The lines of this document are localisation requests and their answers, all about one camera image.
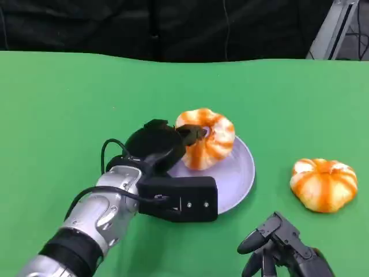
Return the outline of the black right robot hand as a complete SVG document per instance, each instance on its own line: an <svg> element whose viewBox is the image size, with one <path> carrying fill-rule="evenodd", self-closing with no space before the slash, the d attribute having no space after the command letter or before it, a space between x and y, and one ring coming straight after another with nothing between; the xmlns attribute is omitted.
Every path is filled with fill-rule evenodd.
<svg viewBox="0 0 369 277"><path fill-rule="evenodd" d="M286 267L290 276L333 277L334 272L317 248L299 238L299 230L279 212L271 214L238 246L239 254L251 256L242 276L277 276L276 267Z"/></svg>

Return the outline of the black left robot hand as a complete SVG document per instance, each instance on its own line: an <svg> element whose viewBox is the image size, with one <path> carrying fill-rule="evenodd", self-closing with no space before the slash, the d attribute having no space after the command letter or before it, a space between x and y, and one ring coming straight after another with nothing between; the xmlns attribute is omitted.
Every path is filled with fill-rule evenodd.
<svg viewBox="0 0 369 277"><path fill-rule="evenodd" d="M131 156L149 164L156 175L167 177L168 171L184 157L187 147L204 139L207 132L199 125L174 127L166 120L153 119L133 133L125 147Z"/></svg>

